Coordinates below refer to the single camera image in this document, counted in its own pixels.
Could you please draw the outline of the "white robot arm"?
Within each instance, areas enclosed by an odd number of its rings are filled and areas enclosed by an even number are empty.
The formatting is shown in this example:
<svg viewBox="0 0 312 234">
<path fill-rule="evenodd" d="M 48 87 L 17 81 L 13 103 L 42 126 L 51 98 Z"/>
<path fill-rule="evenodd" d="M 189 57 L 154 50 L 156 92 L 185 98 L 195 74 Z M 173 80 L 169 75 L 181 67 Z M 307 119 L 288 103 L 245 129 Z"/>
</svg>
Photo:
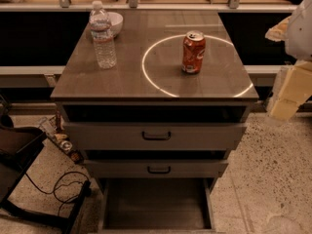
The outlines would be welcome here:
<svg viewBox="0 0 312 234">
<path fill-rule="evenodd" d="M 285 42 L 285 51 L 296 59 L 277 73 L 266 122 L 281 126 L 312 96 L 312 0 L 303 0 L 292 14 L 265 34 L 271 41 Z"/>
</svg>

